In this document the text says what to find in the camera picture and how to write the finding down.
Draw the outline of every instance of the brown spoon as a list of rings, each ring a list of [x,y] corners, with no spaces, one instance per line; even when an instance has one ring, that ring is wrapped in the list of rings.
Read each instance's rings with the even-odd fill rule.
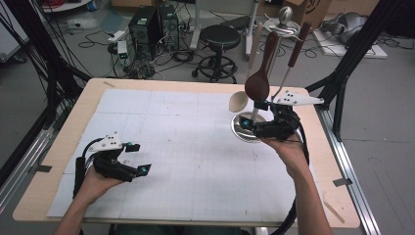
[[[254,101],[264,101],[269,95],[268,71],[278,42],[278,33],[272,31],[266,37],[262,64],[259,70],[245,82],[245,92]]]

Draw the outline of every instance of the black stool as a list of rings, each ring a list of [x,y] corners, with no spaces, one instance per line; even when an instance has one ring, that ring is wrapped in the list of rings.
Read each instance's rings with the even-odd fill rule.
[[[210,82],[231,76],[233,83],[236,84],[234,73],[238,67],[231,59],[222,56],[222,52],[239,45],[241,35],[238,31],[229,26],[212,25],[201,31],[200,39],[216,54],[203,58],[199,62],[198,67],[192,71],[192,76],[197,77],[198,71],[200,71],[203,75],[210,78]]]

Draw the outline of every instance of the metal stand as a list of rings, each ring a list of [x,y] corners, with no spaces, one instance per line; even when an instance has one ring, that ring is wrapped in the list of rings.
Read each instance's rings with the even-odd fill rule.
[[[324,99],[324,104],[319,106],[323,110],[328,110],[330,103],[337,96],[333,132],[338,141],[342,141],[341,124],[347,80],[367,51],[372,47],[401,3],[402,0],[380,0],[363,28],[352,41],[336,69],[329,76],[305,87],[308,92],[323,87],[318,96]]]

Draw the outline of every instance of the hand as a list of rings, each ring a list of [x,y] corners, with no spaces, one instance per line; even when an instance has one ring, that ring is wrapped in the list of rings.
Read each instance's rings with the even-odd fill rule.
[[[261,141],[277,152],[292,178],[305,170],[309,171],[302,144],[296,134],[290,136],[286,141],[275,139],[261,139]]]
[[[110,188],[122,182],[119,179],[104,177],[95,170],[94,166],[91,166],[75,198],[90,205],[103,196]]]

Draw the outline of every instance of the white paper sheet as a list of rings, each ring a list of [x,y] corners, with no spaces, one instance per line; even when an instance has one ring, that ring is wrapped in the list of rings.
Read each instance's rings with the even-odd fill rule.
[[[230,96],[107,90],[48,216],[62,217],[70,204],[74,159],[91,140],[117,131],[122,142],[141,145],[139,152],[122,153],[118,159],[134,167],[152,164],[150,173],[111,189],[86,217],[282,221],[295,196],[293,181],[274,150],[234,135]],[[245,111],[252,106],[249,102]],[[259,113],[272,119],[270,112]]]

